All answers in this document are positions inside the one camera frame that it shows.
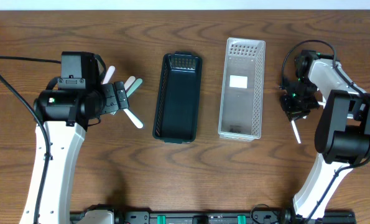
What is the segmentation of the white spoon clear basket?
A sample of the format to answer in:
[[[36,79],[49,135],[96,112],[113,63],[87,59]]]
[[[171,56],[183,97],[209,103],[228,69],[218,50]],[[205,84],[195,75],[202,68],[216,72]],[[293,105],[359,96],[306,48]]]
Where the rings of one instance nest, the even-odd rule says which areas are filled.
[[[298,143],[298,144],[301,144],[302,142],[301,142],[300,135],[299,135],[299,131],[298,131],[298,129],[297,129],[297,126],[296,126],[296,124],[295,124],[295,121],[294,121],[294,120],[292,120],[290,123],[291,123],[292,129],[293,129],[293,132],[294,132],[295,138],[296,138],[296,140],[297,140],[297,143]]]

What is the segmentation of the white spoon horizontal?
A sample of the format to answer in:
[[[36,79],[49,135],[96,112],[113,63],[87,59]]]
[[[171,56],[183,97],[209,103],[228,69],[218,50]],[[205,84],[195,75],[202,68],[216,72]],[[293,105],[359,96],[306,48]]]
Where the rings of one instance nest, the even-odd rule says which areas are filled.
[[[322,107],[325,107],[326,103],[325,102],[322,102],[322,101],[318,101],[318,104]]]

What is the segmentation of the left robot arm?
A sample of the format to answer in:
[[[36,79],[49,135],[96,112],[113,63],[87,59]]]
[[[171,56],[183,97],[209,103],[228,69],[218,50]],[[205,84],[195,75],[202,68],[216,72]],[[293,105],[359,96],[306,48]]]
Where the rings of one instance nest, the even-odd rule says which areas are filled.
[[[34,101],[40,119],[21,223],[69,223],[76,160],[90,120],[129,107],[123,82],[109,82],[101,57],[63,52],[61,75]]]

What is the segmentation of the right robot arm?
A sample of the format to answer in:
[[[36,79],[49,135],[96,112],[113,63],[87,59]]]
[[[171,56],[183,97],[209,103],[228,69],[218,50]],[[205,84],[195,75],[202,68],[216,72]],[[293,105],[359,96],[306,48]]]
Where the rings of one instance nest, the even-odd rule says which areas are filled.
[[[315,131],[317,156],[281,223],[323,223],[326,206],[353,169],[370,162],[370,94],[343,71],[336,54],[303,50],[295,57],[296,82],[282,79],[280,97],[291,123],[323,107]]]

